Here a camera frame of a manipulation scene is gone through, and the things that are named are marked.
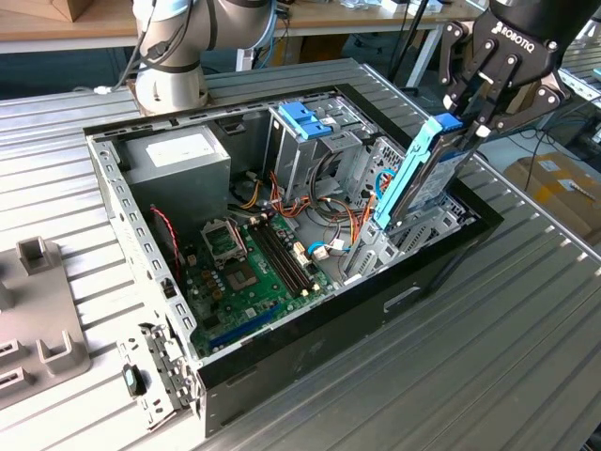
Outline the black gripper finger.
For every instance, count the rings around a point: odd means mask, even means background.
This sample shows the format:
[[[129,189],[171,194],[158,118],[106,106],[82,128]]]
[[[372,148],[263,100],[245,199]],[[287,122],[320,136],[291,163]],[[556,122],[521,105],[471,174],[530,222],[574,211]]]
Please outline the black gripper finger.
[[[570,91],[560,79],[556,61],[520,53],[499,57],[498,120],[493,126],[476,121],[475,135],[484,139],[494,132],[509,132],[562,106]]]
[[[464,117],[469,98],[480,86],[487,86],[484,105],[475,120],[493,126],[499,103],[499,23],[447,23],[442,34],[439,81],[446,87],[443,105],[456,117]]]

